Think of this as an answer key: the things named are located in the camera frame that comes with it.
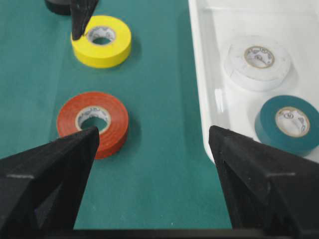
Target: black plastic part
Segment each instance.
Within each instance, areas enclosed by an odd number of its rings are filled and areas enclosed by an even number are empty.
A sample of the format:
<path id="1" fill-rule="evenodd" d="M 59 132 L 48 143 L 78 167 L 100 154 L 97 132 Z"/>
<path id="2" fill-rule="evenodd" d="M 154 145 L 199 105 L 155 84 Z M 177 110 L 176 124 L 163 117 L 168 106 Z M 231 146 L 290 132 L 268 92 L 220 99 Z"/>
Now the black plastic part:
<path id="1" fill-rule="evenodd" d="M 71 0 L 72 39 L 78 40 L 93 15 L 98 0 Z"/>
<path id="2" fill-rule="evenodd" d="M 319 238 L 319 164 L 213 126 L 209 144 L 234 228 Z"/>
<path id="3" fill-rule="evenodd" d="M 262 230 L 88 230 L 32 235 L 34 239 L 291 239 Z"/>
<path id="4" fill-rule="evenodd" d="M 0 238 L 72 230 L 98 145 L 94 127 L 0 160 Z"/>
<path id="5" fill-rule="evenodd" d="M 64 4 L 56 4 L 51 3 L 47 0 L 44 0 L 46 7 L 51 11 L 58 15 L 71 15 L 71 9 L 70 5 L 64 5 Z"/>
<path id="6" fill-rule="evenodd" d="M 319 164 L 213 126 L 234 230 L 73 230 L 97 128 L 0 160 L 0 238 L 317 239 Z"/>

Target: green table mat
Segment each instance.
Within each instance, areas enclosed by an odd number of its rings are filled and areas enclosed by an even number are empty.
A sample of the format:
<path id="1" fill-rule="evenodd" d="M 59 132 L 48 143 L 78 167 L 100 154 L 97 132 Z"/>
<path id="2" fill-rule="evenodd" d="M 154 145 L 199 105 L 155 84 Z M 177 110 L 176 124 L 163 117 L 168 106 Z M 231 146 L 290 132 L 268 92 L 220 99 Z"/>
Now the green table mat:
<path id="1" fill-rule="evenodd" d="M 56 139 L 71 97 L 109 93 L 129 112 L 128 139 L 94 162 L 75 228 L 229 228 L 203 148 L 187 1 L 100 0 L 98 14 L 122 19 L 133 34 L 130 57 L 112 69 L 75 59 L 70 17 L 42 0 L 2 0 L 0 157 Z"/>

